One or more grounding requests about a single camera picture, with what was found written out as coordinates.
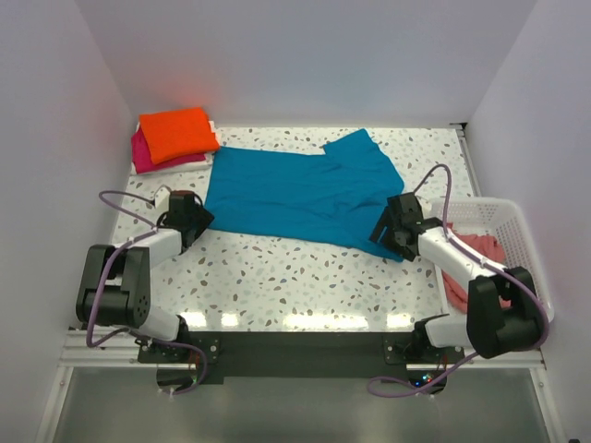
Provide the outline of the blue t-shirt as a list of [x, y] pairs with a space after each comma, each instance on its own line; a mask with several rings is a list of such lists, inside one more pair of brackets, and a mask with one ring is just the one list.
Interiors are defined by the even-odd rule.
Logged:
[[404, 180], [364, 129], [321, 154], [222, 147], [204, 206], [213, 230], [293, 238], [401, 257], [370, 236]]

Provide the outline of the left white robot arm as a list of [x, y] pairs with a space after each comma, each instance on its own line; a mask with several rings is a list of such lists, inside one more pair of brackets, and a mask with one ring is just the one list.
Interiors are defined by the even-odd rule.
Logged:
[[152, 198], [103, 190], [99, 199], [148, 230], [121, 244], [89, 248], [76, 302], [77, 318], [87, 326], [86, 345], [99, 347], [125, 332], [141, 344], [158, 344], [171, 362], [185, 360], [191, 351], [187, 322], [151, 304], [151, 270], [186, 253], [214, 216], [195, 192], [167, 186]]

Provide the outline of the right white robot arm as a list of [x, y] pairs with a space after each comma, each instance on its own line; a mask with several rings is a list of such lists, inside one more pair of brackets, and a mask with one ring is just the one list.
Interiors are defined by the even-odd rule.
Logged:
[[450, 203], [425, 212], [415, 193], [390, 197], [370, 239], [401, 258], [423, 258], [447, 274], [467, 295], [464, 317], [441, 314], [416, 323], [408, 351], [430, 363], [447, 347], [469, 347], [491, 359], [540, 347], [549, 318], [529, 270], [509, 268], [479, 253], [455, 233]]

